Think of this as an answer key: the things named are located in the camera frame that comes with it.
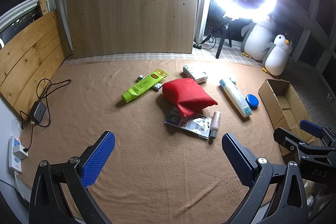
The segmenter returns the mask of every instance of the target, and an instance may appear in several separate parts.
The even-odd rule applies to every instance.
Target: red bag
[[[183,117],[194,115],[203,108],[218,105],[193,79],[175,79],[164,83],[162,93],[177,106]]]

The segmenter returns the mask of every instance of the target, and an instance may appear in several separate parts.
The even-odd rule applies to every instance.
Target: green tube
[[[129,103],[167,76],[168,74],[163,70],[157,69],[127,90],[121,98],[123,98],[126,103]]]

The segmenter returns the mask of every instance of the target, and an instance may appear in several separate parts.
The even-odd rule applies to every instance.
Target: metal screw
[[[69,161],[71,164],[75,164],[76,162],[78,162],[78,160],[79,160],[78,157],[71,157]]]
[[[295,161],[290,161],[289,165],[294,168],[297,167],[297,163]]]
[[[260,164],[266,164],[266,163],[267,163],[267,160],[266,160],[265,158],[259,158],[259,159],[258,159],[258,162],[259,162]]]
[[[41,167],[45,167],[47,165],[47,161],[46,160],[43,160],[40,162],[40,166]]]

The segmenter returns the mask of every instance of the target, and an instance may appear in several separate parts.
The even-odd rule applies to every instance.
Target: small bottle
[[[217,136],[217,131],[219,130],[219,122],[221,121],[221,112],[215,111],[212,116],[212,121],[210,125],[210,135],[209,139],[215,139]]]
[[[239,113],[244,118],[250,116],[252,114],[252,110],[236,85],[227,77],[223,78],[219,83],[235,107],[238,109]]]

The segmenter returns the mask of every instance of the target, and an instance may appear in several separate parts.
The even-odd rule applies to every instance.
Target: penguin plush toy
[[[278,76],[285,69],[289,54],[293,50],[293,44],[284,35],[279,34],[275,37],[274,43],[268,43],[262,50],[263,52],[268,50],[262,62],[262,70],[271,75]]]
[[[275,16],[254,18],[249,25],[241,29],[241,36],[244,39],[240,50],[243,55],[262,61],[265,55],[263,47],[274,40],[276,28]]]

